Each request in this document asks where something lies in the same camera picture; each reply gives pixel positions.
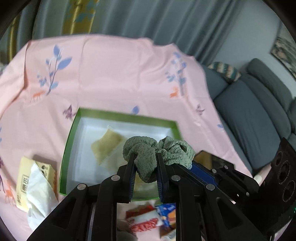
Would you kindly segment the green fuzzy scrunchie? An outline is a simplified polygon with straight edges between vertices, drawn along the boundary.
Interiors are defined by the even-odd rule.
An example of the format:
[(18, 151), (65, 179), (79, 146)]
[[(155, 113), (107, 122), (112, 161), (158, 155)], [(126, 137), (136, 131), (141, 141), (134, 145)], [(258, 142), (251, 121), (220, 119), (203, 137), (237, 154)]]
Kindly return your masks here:
[(191, 169), (195, 151), (186, 141), (175, 140), (169, 136), (160, 141), (150, 137), (134, 136), (125, 142), (122, 154), (126, 161), (135, 154), (134, 163), (139, 177), (145, 183), (152, 183), (156, 181), (154, 169), (157, 168), (157, 154), (162, 156), (166, 165), (180, 164)]

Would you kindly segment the red white soft pouch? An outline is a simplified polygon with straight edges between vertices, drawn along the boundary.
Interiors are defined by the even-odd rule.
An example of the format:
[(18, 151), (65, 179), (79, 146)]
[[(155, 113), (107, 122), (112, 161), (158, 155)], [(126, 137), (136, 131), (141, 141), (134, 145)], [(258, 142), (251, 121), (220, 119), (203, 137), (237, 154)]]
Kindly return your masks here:
[(150, 231), (164, 224), (157, 210), (152, 205), (139, 206), (127, 211), (125, 220), (134, 234)]

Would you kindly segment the blue snack box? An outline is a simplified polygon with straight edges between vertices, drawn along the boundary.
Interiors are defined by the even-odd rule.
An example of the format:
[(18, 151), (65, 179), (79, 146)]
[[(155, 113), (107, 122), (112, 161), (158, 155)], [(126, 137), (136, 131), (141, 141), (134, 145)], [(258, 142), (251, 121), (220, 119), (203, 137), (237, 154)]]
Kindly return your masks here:
[(173, 227), (176, 224), (176, 204), (167, 203), (156, 206), (157, 213), (167, 227)]

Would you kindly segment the green cardboard box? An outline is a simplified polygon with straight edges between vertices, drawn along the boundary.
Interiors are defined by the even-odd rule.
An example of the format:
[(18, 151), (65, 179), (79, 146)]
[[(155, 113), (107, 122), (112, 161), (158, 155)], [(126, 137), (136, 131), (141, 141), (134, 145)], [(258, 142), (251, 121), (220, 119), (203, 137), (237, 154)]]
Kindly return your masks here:
[(135, 114), (80, 108), (74, 117), (62, 159), (59, 193), (67, 195), (80, 183), (101, 183), (126, 165), (123, 146), (127, 139), (144, 136), (159, 141), (180, 140), (178, 125)]

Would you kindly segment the grey sofa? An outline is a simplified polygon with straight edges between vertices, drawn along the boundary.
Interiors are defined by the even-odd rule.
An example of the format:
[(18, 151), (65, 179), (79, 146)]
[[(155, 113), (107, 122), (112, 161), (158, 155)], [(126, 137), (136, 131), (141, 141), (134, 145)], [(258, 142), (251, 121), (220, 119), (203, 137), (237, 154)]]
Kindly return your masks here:
[(255, 175), (269, 164), (282, 138), (295, 146), (295, 97), (261, 60), (232, 80), (203, 65), (210, 97), (234, 149)]

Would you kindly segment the yellow tissue pack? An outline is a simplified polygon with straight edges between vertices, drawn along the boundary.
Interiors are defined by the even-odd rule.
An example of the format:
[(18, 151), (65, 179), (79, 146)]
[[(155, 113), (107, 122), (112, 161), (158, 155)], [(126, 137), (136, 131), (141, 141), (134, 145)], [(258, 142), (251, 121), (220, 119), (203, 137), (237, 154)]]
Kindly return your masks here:
[(35, 230), (58, 205), (56, 171), (50, 164), (22, 157), (16, 183), (16, 206)]

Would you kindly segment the striped cushion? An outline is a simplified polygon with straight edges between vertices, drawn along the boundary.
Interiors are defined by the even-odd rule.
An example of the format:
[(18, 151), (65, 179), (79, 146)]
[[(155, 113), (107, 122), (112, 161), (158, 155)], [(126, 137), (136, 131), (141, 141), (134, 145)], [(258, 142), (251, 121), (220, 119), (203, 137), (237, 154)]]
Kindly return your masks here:
[(238, 69), (223, 62), (213, 62), (208, 65), (208, 68), (221, 75), (229, 84), (236, 82), (241, 77)]

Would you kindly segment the pink printed tablecloth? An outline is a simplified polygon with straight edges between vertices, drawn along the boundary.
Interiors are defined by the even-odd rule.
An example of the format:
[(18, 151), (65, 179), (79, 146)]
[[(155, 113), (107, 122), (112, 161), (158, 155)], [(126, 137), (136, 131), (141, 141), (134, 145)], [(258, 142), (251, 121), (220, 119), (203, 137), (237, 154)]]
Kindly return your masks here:
[(79, 108), (178, 123), (196, 152), (205, 150), (250, 175), (226, 134), (214, 98), (227, 88), (216, 72), (170, 44), (105, 35), (28, 42), (1, 75), (1, 219), (16, 240), (31, 229), (12, 200), (22, 157), (60, 168)]

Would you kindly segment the grey-green curtain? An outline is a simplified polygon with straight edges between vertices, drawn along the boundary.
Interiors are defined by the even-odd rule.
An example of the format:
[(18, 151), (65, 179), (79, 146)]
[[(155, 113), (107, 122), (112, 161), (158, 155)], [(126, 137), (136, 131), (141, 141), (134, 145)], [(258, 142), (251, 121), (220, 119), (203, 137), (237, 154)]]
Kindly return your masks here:
[(90, 34), (150, 38), (209, 64), (243, 1), (99, 1)]

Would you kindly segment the yellow patterned curtain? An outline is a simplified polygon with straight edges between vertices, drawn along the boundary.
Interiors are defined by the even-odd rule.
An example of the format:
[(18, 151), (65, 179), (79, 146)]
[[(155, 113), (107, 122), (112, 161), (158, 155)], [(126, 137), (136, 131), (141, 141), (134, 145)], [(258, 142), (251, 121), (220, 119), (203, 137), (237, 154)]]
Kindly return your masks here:
[(10, 62), (29, 40), (91, 32), (99, 1), (30, 1), (1, 37), (1, 61)]

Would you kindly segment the framed wall picture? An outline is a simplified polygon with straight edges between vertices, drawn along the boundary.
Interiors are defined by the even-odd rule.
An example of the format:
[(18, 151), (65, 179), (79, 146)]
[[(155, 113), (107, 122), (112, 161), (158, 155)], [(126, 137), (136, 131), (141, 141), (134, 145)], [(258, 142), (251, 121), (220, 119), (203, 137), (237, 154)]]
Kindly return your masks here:
[(277, 37), (271, 49), (271, 54), (276, 57), (295, 78), (295, 42), (290, 42), (286, 38)]

